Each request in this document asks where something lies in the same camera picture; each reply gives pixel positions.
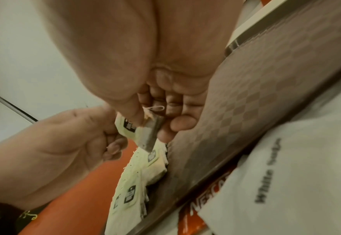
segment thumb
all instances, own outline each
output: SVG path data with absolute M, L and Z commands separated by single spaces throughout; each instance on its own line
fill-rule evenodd
M 61 124 L 59 132 L 65 136 L 64 142 L 79 146 L 102 134 L 117 133 L 116 112 L 109 105 L 77 110 L 75 118 Z
M 138 95 L 134 94 L 126 100 L 108 101 L 108 103 L 126 119 L 131 121 L 136 127 L 143 124 L 145 113 L 138 100 Z

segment hand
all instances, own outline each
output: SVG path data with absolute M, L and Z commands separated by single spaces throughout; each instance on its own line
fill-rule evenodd
M 120 158 L 127 139 L 110 107 L 70 110 L 0 143 L 0 202 L 32 209 L 50 202 L 105 160 Z
M 197 124 L 242 0 L 37 0 L 83 84 L 139 126 L 164 105 L 158 138 Z

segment white paper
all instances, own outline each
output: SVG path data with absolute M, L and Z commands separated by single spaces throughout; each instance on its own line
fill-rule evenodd
M 341 234 L 337 86 L 296 121 L 267 133 L 201 209 L 199 216 L 216 235 Z

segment black logo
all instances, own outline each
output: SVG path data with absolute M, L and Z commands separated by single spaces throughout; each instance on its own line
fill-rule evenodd
M 113 209 L 115 209 L 115 208 L 117 208 L 117 207 L 118 207 L 118 204 L 119 204 L 119 197 L 120 197 L 120 195 L 121 195 L 121 194 L 119 194 L 119 195 L 116 197 L 116 199 L 115 199 L 115 203 L 114 203 L 114 208 L 113 208 Z
M 136 131 L 136 128 L 130 121 L 128 121 L 128 119 L 124 119 L 124 128 L 133 133 Z
M 133 185 L 132 187 L 128 189 L 127 194 L 125 195 L 124 204 L 131 202 L 135 197 L 135 193 L 136 193 L 136 185 Z
M 153 150 L 147 157 L 147 162 L 151 162 L 155 158 L 155 150 Z

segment checkered surface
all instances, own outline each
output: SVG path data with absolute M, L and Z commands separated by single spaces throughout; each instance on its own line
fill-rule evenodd
M 341 70 L 341 0 L 313 0 L 235 49 L 210 82 L 198 125 L 169 144 L 168 173 L 139 233 Z

